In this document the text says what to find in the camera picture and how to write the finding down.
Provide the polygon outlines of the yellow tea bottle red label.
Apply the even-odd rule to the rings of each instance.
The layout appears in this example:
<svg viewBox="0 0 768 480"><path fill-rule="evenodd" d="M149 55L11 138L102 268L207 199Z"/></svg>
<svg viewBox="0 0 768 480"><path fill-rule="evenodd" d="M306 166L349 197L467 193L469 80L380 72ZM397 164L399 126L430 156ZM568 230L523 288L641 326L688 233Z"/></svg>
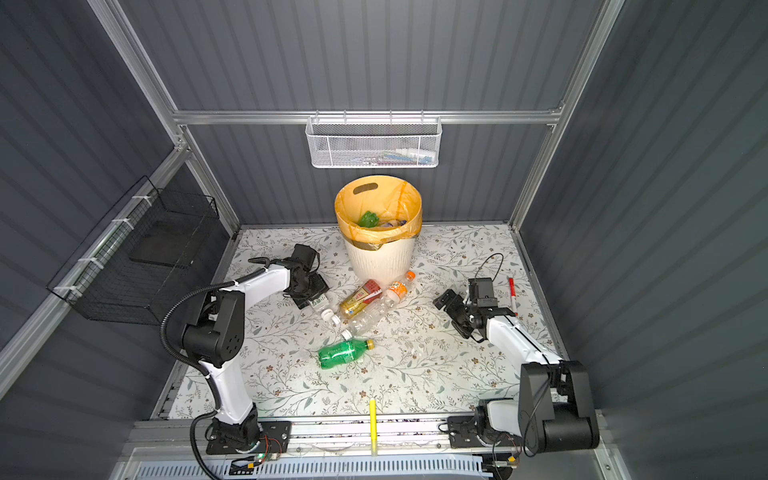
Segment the yellow tea bottle red label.
<svg viewBox="0 0 768 480"><path fill-rule="evenodd" d="M339 315L343 320L350 320L361 313L382 294L381 286L375 280L366 281L361 287L346 297L339 305Z"/></svg>

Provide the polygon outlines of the clear long bottle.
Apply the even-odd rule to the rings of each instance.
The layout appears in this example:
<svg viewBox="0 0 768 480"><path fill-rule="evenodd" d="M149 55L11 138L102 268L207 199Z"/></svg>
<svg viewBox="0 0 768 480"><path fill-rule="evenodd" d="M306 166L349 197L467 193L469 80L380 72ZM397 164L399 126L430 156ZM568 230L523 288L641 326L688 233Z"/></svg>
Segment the clear long bottle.
<svg viewBox="0 0 768 480"><path fill-rule="evenodd" d="M348 327L341 332L342 338L351 340L373 331L396 305L397 303L389 298L376 299L351 320Z"/></svg>

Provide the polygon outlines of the orange label bottle orange cap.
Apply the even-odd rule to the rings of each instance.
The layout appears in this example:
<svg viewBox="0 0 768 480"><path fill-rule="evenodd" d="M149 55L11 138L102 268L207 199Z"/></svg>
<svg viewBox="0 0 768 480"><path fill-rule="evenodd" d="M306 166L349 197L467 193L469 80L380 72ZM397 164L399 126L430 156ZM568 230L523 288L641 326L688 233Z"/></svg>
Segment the orange label bottle orange cap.
<svg viewBox="0 0 768 480"><path fill-rule="evenodd" d="M389 308L399 304L412 290L416 274L413 271L407 271L403 276L393 281L382 298Z"/></svg>

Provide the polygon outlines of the pepsi bottle blue cap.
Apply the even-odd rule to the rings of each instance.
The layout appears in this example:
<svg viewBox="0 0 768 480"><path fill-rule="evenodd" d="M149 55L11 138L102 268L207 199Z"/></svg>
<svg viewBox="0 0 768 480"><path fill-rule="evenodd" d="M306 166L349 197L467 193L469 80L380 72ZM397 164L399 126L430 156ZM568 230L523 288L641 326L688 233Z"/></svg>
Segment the pepsi bottle blue cap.
<svg viewBox="0 0 768 480"><path fill-rule="evenodd" d="M393 228L399 228L407 223L406 220L390 220L387 222L382 222L378 225L379 228L382 229L393 229Z"/></svg>

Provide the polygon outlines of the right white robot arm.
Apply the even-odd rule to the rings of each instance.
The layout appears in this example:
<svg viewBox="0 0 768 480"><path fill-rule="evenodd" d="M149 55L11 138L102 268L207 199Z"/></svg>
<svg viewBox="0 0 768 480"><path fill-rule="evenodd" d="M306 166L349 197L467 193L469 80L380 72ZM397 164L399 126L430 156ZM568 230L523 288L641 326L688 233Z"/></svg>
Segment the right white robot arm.
<svg viewBox="0 0 768 480"><path fill-rule="evenodd" d="M482 400L473 415L447 419L453 449L512 446L535 456L598 447L600 430L586 368L527 333L513 309L498 303L490 278L470 279L465 295L447 289L433 305L447 313L464 339L490 343L519 370L516 397Z"/></svg>

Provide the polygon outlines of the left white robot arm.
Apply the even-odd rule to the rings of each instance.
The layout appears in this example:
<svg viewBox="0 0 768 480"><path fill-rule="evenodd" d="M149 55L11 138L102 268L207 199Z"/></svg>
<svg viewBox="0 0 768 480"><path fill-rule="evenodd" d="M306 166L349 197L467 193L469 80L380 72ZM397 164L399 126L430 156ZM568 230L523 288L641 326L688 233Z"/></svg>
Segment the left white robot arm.
<svg viewBox="0 0 768 480"><path fill-rule="evenodd" d="M189 427L195 461L210 479L219 476L204 461L197 440L198 423L206 420L206 453L250 455L261 465L270 455L287 450L289 421L259 418L247 392L239 358L245 340L245 313L259 302L280 294L303 309L329 287L319 273L320 254L297 244L282 259L255 257L259 267L240 278L193 290L181 297L160 322L164 349L177 361L198 371L212 395L211 411L196 416Z"/></svg>

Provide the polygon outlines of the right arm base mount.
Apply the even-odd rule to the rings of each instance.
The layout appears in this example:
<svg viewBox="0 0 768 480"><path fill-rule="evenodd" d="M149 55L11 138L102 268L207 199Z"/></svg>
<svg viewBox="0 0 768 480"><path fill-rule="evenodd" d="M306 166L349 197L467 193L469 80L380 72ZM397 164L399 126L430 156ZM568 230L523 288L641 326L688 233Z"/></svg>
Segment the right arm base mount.
<svg viewBox="0 0 768 480"><path fill-rule="evenodd" d="M522 438L506 432L499 432L490 427L485 430L477 425L472 415L454 415L446 420L445 432L453 449L468 449L480 447L510 447L521 446Z"/></svg>

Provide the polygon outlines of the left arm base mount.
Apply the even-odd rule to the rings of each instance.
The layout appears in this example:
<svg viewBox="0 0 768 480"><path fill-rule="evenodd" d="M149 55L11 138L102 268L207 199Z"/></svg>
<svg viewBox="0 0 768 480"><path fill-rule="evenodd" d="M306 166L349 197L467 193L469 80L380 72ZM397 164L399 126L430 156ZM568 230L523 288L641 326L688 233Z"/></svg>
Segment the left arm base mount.
<svg viewBox="0 0 768 480"><path fill-rule="evenodd" d="M287 450L292 426L288 421L256 421L230 425L214 419L205 431L205 453L280 455Z"/></svg>

